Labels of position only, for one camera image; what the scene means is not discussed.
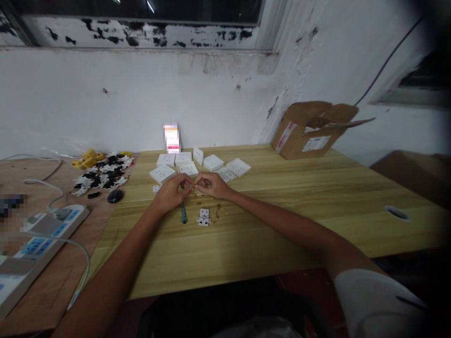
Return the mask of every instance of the brown box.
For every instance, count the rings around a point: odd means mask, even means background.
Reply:
[[[272,148],[287,160],[324,156],[348,128],[374,120],[351,122],[357,112],[357,107],[344,103],[294,103],[283,116]]]
[[[451,210],[451,161],[446,155],[396,150],[371,167],[404,188]]]

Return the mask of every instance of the power strip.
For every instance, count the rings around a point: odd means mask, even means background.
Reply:
[[[28,222],[27,231],[46,236],[69,238],[89,215],[86,206],[70,205],[70,214],[64,220],[37,214]],[[56,239],[33,237],[13,257],[0,256],[0,320],[27,292],[30,285],[55,256],[64,242]]]

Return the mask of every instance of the power cord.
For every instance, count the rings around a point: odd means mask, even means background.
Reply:
[[[57,190],[60,193],[60,196],[55,198],[54,200],[51,200],[50,203],[47,205],[47,211],[51,214],[54,214],[56,218],[58,218],[59,220],[62,220],[64,218],[66,218],[67,216],[69,216],[70,214],[70,210],[67,209],[61,209],[61,208],[52,208],[52,203],[59,200],[60,198],[64,197],[64,193],[62,192],[62,190],[50,183],[44,182],[46,179],[48,179],[50,176],[52,176],[61,166],[62,161],[60,159],[57,158],[42,158],[42,157],[37,157],[34,155],[30,155],[30,154],[17,154],[17,155],[12,155],[9,157],[6,157],[4,159],[1,159],[0,162],[5,161],[5,160],[9,160],[13,157],[19,157],[19,156],[29,156],[32,158],[35,158],[37,160],[42,160],[42,161],[58,161],[58,164],[56,165],[55,169],[53,169],[50,174],[48,174],[47,176],[45,176],[43,179],[34,179],[34,178],[27,178],[25,180],[23,180],[23,182],[25,184],[35,184],[35,183],[41,183],[41,184],[45,184],[46,186],[53,188],[55,190]]]
[[[54,157],[50,157],[50,158],[42,158],[42,157],[37,157],[37,156],[34,156],[34,155],[30,155],[30,154],[17,154],[17,155],[12,155],[12,156],[9,156],[9,157],[5,157],[4,159],[1,159],[0,162],[9,160],[9,159],[14,158],[14,157],[19,157],[19,156],[28,156],[28,157],[32,157],[32,158],[34,158],[34,159],[41,160],[41,161],[58,161],[58,165],[55,167],[55,169],[53,169],[52,172],[51,172],[50,174],[48,174],[47,176],[45,176],[44,178],[42,178],[41,181],[45,181],[46,179],[48,179],[48,178],[49,178],[50,176],[52,176],[52,175],[59,169],[59,167],[61,166],[61,160],[60,160],[60,159],[57,159],[57,158],[54,158]]]
[[[368,94],[368,92],[371,90],[371,88],[373,87],[373,85],[376,83],[376,80],[379,78],[379,76],[381,75],[382,71],[384,70],[385,66],[387,65],[387,63],[390,61],[391,57],[395,54],[395,52],[398,50],[399,46],[402,45],[402,43],[404,42],[404,40],[410,35],[410,33],[413,32],[413,30],[419,25],[419,23],[425,18],[425,16],[423,15],[420,19],[418,19],[418,21],[412,26],[412,28],[409,29],[409,31],[406,33],[406,35],[404,35],[403,39],[398,43],[398,45],[395,47],[395,49],[393,49],[393,52],[391,52],[391,54],[389,55],[389,57],[385,60],[384,64],[382,65],[381,69],[379,70],[379,72],[377,73],[376,77],[374,78],[373,82],[371,82],[370,86],[368,87],[368,89],[366,90],[365,94],[363,94],[363,96],[360,98],[359,101],[357,101],[357,103],[355,104],[358,105],[361,100],[363,100],[363,98]]]
[[[85,276],[83,277],[83,281],[81,282],[80,291],[78,292],[80,294],[83,291],[83,288],[85,287],[86,280],[88,279],[88,275],[89,275],[89,269],[91,268],[91,259],[89,258],[89,253],[86,250],[86,248],[83,245],[81,245],[80,243],[78,243],[72,239],[42,235],[40,233],[33,232],[33,231],[28,231],[28,234],[32,235],[34,237],[40,237],[40,238],[45,238],[45,239],[54,239],[54,240],[59,240],[59,241],[66,242],[66,243],[71,243],[73,245],[78,246],[81,249],[81,251],[83,251],[83,253],[86,256],[87,266],[86,266]]]
[[[57,161],[58,162],[58,164],[56,165],[55,169],[53,169],[50,172],[50,174],[45,176],[43,179],[38,180],[38,179],[34,179],[34,178],[27,178],[23,182],[25,184],[41,183],[41,184],[44,184],[44,185],[46,185],[46,186],[48,186],[50,188],[53,188],[53,189],[57,190],[60,193],[60,196],[58,196],[57,198],[51,200],[49,202],[49,204],[47,204],[47,211],[49,213],[54,214],[55,217],[58,218],[58,219],[64,219],[67,216],[69,216],[70,210],[60,209],[60,208],[52,208],[52,203],[57,201],[57,200],[59,200],[60,198],[62,198],[64,196],[63,191],[60,188],[58,188],[57,186],[55,186],[53,184],[50,184],[48,182],[45,182],[46,179],[48,179],[50,176],[52,176],[59,169],[59,167],[61,166],[62,161],[60,159],[57,159],[57,158],[41,158],[41,157],[37,157],[37,156],[34,156],[34,155],[30,155],[30,154],[17,154],[17,155],[12,155],[12,156],[6,157],[4,159],[1,159],[0,162],[9,160],[9,159],[14,158],[14,157],[19,157],[19,156],[28,156],[28,157],[35,158],[37,160],[42,160],[42,161]],[[59,241],[66,242],[66,243],[72,243],[73,245],[78,246],[81,249],[81,251],[83,251],[83,253],[86,256],[87,266],[86,266],[86,273],[85,273],[85,276],[83,277],[83,281],[81,283],[80,291],[78,293],[82,292],[83,288],[85,287],[87,278],[88,278],[89,269],[91,268],[91,259],[89,258],[89,253],[86,250],[86,248],[83,245],[81,245],[80,243],[78,243],[78,242],[76,242],[76,241],[74,241],[72,239],[42,235],[42,234],[39,234],[39,233],[36,233],[36,232],[33,232],[33,231],[28,231],[27,233],[29,235],[32,235],[32,236],[35,236],[35,237],[59,240]]]

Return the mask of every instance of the black mouse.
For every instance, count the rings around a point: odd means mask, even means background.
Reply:
[[[108,203],[118,203],[124,197],[124,192],[122,190],[112,191],[107,198]]]

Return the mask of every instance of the yellow plastic part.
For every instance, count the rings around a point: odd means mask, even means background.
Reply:
[[[89,149],[85,154],[83,154],[83,157],[86,158],[95,158],[97,156],[97,153],[95,152],[94,149]]]
[[[93,158],[86,158],[83,161],[83,166],[85,168],[92,168],[95,164],[97,163],[97,161]]]
[[[80,169],[81,168],[81,160],[72,161],[72,166],[74,168]]]
[[[94,157],[94,159],[95,159],[96,161],[101,161],[101,160],[103,160],[104,158],[105,158],[105,155],[104,155],[104,154],[97,154],[97,156]]]

